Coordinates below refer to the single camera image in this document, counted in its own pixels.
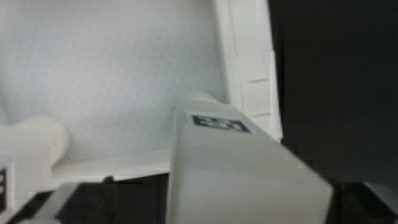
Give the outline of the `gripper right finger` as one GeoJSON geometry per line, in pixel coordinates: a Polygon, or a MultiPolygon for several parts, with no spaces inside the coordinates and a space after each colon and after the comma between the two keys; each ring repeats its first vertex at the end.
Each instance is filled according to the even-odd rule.
{"type": "Polygon", "coordinates": [[[330,224],[398,224],[398,194],[384,185],[369,182],[339,185],[330,224]]]}

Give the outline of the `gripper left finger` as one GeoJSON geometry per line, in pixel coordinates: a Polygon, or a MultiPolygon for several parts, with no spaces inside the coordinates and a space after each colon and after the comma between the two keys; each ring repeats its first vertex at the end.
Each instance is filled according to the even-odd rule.
{"type": "Polygon", "coordinates": [[[11,224],[115,224],[115,182],[67,183],[46,195],[35,196],[19,209],[11,224]]]}

